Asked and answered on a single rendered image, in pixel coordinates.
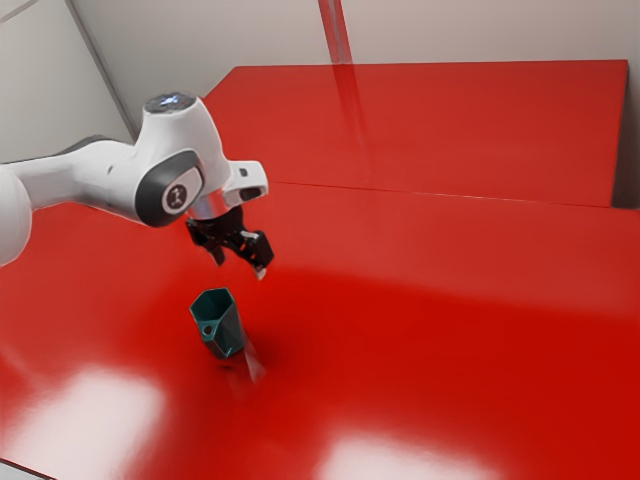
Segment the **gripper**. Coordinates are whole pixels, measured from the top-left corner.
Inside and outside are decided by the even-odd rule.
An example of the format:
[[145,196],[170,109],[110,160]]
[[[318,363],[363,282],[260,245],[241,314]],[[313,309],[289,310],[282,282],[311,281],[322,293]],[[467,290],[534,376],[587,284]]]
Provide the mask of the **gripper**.
[[269,265],[274,252],[266,234],[261,230],[249,231],[244,225],[241,206],[213,219],[198,220],[188,218],[187,230],[196,246],[204,248],[218,267],[226,260],[224,248],[230,250],[250,265],[258,281],[267,273],[263,265]]

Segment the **teal faceted mug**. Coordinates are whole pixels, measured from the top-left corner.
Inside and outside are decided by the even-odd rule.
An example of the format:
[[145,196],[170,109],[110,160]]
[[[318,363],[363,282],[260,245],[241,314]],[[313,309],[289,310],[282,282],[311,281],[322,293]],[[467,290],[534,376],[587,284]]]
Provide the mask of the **teal faceted mug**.
[[190,305],[189,311],[201,341],[217,359],[229,359],[244,349],[244,328],[228,289],[203,291]]

